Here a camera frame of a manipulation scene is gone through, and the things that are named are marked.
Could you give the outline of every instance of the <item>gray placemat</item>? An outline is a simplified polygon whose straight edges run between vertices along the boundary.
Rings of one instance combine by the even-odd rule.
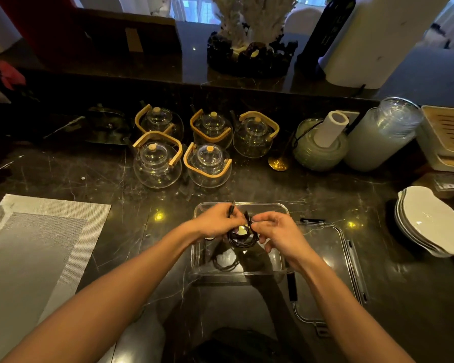
[[[0,224],[0,359],[72,297],[110,205],[6,195]]]

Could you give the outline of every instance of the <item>person's left hand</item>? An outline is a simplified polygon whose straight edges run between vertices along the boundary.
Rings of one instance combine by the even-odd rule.
[[[195,229],[200,232],[203,238],[217,237],[235,227],[247,224],[247,220],[237,207],[234,208],[230,218],[227,218],[230,205],[229,202],[218,203],[198,218],[191,220]]]

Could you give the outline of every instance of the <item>person's right arm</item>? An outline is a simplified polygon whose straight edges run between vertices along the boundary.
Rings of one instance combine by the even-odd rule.
[[[277,248],[306,279],[330,333],[350,362],[414,363],[316,254],[289,215],[270,211],[252,220],[260,242],[270,238],[265,250]]]

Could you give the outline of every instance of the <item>person's left arm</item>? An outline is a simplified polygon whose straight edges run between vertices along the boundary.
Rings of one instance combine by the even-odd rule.
[[[198,238],[245,224],[236,208],[217,204],[103,275],[27,335],[1,363],[95,363],[132,322],[182,252]]]

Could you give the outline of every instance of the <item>glass teapot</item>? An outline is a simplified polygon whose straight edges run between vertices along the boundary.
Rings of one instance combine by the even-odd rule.
[[[133,147],[138,150],[133,169],[146,187],[165,188],[178,180],[182,173],[180,141],[161,131],[149,131]]]
[[[234,133],[234,148],[247,158],[260,158],[272,146],[279,125],[260,112],[249,111],[239,116],[240,125]]]
[[[232,159],[216,144],[197,146],[191,143],[185,152],[183,163],[192,181],[206,188],[223,185],[232,172]]]
[[[194,132],[194,142],[197,145],[216,144],[227,149],[232,143],[234,130],[232,124],[217,112],[204,115],[200,109],[190,119],[190,127]]]
[[[151,108],[147,104],[134,118],[134,124],[142,132],[161,131],[175,139],[183,139],[183,122],[179,115],[166,108]]]

